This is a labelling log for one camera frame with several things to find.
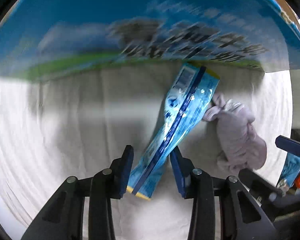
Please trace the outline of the lilac cloth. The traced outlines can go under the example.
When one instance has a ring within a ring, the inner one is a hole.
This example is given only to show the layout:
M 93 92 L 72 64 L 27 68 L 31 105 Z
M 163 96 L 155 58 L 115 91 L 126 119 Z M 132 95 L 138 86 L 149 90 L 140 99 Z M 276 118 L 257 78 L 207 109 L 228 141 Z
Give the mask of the lilac cloth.
M 242 169 L 259 170 L 267 159 L 266 142 L 253 126 L 255 117 L 240 102 L 226 101 L 222 93 L 213 95 L 204 121 L 216 121 L 216 133 L 221 146 L 217 165 L 231 174 Z

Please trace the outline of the blue snack packet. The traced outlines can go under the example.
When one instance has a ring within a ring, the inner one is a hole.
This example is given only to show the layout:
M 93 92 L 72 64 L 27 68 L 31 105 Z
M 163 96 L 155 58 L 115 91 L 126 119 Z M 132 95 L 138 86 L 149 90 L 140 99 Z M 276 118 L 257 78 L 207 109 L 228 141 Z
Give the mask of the blue snack packet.
M 202 120 L 218 83 L 219 76 L 206 67 L 182 65 L 166 94 L 163 125 L 130 173 L 129 193 L 151 199 L 168 155 Z

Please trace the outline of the blue hanging bag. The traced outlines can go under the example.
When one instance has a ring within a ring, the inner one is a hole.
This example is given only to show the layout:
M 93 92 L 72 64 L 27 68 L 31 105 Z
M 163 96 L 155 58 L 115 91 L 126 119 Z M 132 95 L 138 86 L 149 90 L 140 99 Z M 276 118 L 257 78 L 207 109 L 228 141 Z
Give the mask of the blue hanging bag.
M 299 174 L 300 174 L 300 157 L 293 155 L 291 153 L 287 153 L 286 161 L 283 170 L 281 172 L 279 181 L 285 180 L 289 187 L 295 186 L 294 181 Z

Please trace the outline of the open cardboard box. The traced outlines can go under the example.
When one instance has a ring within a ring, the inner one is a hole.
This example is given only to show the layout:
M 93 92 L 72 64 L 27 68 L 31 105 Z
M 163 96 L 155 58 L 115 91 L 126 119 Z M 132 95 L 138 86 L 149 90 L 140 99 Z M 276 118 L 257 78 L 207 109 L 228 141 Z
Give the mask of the open cardboard box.
M 300 69 L 300 30 L 275 0 L 17 0 L 0 22 L 3 77 L 148 60 Z

